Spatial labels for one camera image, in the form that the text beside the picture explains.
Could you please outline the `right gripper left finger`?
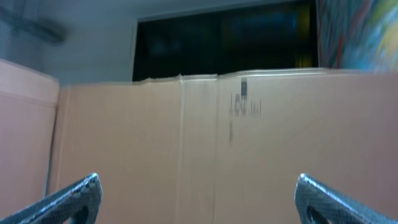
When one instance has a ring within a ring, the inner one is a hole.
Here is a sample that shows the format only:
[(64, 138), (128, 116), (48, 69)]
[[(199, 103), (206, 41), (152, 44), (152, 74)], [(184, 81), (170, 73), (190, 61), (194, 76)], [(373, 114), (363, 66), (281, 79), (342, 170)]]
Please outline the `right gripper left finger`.
[(58, 192), (1, 220), (1, 224), (94, 224), (103, 191), (92, 173)]

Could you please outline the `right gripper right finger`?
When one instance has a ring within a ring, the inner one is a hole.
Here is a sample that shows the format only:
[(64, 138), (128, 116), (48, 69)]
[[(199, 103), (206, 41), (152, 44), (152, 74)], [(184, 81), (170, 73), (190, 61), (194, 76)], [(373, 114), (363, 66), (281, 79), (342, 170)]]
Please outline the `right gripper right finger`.
[(304, 224), (397, 224), (397, 220), (353, 200), (308, 174), (299, 175), (294, 200), (300, 221)]

